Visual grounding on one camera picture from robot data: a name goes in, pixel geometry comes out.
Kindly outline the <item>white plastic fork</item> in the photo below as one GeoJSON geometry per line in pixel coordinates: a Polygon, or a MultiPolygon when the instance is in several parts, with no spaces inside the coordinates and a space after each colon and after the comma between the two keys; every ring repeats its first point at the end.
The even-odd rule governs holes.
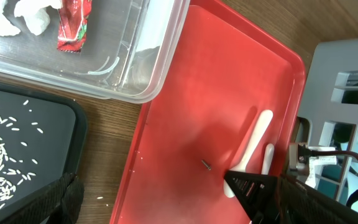
{"type": "Polygon", "coordinates": [[[262,170],[261,170],[262,175],[269,174],[270,166],[272,164],[272,159],[274,155],[274,150],[275,150],[275,146],[273,144],[271,143],[267,144],[265,148],[263,163],[262,163],[262,170]]]}

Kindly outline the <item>white tissue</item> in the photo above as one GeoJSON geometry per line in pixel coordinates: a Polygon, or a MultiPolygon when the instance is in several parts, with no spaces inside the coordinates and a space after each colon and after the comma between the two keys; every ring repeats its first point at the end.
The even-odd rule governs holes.
{"type": "MultiPolygon", "coordinates": [[[[4,8],[8,0],[0,0],[0,37],[18,35],[20,28],[13,25],[4,15],[4,8]]],[[[34,35],[42,34],[50,24],[50,16],[46,8],[61,9],[62,0],[20,0],[17,1],[13,15],[22,17],[29,31],[34,35]]]]}

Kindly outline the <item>white plastic spoon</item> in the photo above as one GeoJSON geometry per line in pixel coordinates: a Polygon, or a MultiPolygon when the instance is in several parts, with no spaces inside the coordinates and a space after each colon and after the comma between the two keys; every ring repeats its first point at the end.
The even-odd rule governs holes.
{"type": "Polygon", "coordinates": [[[254,129],[250,135],[249,142],[246,145],[245,151],[241,160],[231,168],[233,171],[245,172],[248,162],[252,157],[256,147],[266,132],[271,120],[273,118],[273,112],[271,110],[263,110],[259,115],[254,129]]]}

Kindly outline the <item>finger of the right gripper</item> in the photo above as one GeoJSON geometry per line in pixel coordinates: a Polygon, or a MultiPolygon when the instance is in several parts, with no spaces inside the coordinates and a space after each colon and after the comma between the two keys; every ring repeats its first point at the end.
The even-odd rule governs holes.
{"type": "Polygon", "coordinates": [[[252,223],[278,223],[275,201],[277,177],[229,170],[225,173],[224,180],[252,223]]]}

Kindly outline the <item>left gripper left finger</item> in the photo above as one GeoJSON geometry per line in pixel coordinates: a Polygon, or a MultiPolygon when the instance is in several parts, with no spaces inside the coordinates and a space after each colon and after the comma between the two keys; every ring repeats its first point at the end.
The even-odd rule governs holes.
{"type": "Polygon", "coordinates": [[[77,175],[65,173],[58,180],[0,209],[0,224],[75,224],[84,192],[85,186],[77,175]]]}

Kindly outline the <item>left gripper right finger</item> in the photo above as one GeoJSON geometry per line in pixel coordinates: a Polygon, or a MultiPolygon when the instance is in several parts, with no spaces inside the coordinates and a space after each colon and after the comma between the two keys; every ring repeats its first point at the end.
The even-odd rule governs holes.
{"type": "Polygon", "coordinates": [[[358,224],[358,213],[291,177],[277,180],[280,223],[358,224]]]}

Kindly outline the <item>red snack wrapper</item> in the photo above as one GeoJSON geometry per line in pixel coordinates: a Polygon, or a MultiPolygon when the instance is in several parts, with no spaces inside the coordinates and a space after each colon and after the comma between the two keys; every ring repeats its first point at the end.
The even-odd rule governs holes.
{"type": "Polygon", "coordinates": [[[58,10],[60,23],[57,50],[81,52],[86,41],[88,17],[92,10],[92,0],[63,0],[58,10]]]}

